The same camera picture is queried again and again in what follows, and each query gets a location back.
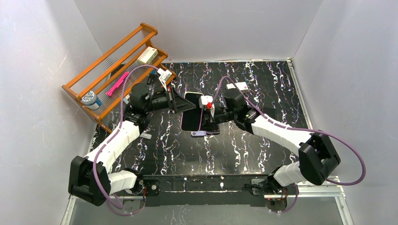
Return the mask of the purple phone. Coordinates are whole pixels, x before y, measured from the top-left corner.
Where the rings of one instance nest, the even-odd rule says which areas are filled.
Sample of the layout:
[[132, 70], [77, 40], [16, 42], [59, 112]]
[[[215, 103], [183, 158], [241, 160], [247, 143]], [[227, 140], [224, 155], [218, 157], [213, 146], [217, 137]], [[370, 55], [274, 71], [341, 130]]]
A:
[[220, 134], [220, 126], [218, 124], [204, 124], [200, 126], [200, 131], [204, 131], [206, 135]]

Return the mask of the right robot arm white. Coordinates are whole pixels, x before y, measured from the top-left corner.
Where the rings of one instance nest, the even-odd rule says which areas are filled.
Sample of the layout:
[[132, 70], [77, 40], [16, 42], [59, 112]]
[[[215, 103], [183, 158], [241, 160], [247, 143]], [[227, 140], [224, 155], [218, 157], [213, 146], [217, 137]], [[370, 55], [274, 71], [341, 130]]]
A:
[[201, 96], [202, 128], [214, 130], [218, 124], [233, 121], [241, 130], [270, 139], [287, 148], [298, 161], [277, 167], [264, 186], [276, 191], [294, 183], [309, 181], [322, 185], [340, 164], [341, 159], [330, 138], [319, 132], [296, 131], [248, 105], [238, 89], [224, 93], [225, 107], [212, 104], [212, 96]]

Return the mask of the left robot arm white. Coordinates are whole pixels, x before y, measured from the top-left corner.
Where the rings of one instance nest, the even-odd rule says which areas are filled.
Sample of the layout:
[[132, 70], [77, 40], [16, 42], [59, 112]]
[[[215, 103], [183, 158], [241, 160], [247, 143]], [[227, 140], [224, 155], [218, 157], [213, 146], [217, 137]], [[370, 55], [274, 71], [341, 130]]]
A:
[[84, 157], [76, 156], [70, 164], [68, 193], [95, 206], [111, 201], [111, 195], [134, 189], [142, 179], [137, 170], [112, 172], [112, 165], [123, 151], [146, 130], [148, 115], [168, 109], [183, 113], [196, 109], [196, 104], [176, 92], [173, 86], [151, 92], [145, 83], [131, 88], [130, 101], [122, 104], [118, 127], [93, 151]]

